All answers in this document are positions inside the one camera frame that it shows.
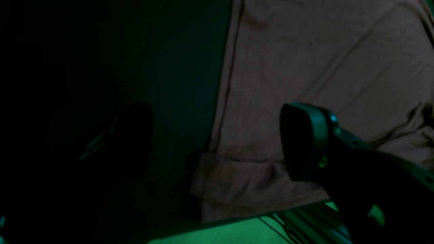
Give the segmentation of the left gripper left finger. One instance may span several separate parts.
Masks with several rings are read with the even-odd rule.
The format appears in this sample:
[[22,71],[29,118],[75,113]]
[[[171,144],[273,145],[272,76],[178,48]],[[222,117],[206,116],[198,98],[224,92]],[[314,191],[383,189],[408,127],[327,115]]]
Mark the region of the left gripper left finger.
[[122,107],[76,142],[76,184],[112,189],[139,178],[151,151],[152,107],[133,103]]

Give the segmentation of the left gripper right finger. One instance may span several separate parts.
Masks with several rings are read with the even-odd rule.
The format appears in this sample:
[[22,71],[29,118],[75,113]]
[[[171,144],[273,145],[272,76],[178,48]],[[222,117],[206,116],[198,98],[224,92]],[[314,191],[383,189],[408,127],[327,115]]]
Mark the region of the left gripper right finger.
[[342,128],[325,108],[286,103],[280,110],[284,163],[295,182],[349,183],[373,176],[373,148]]

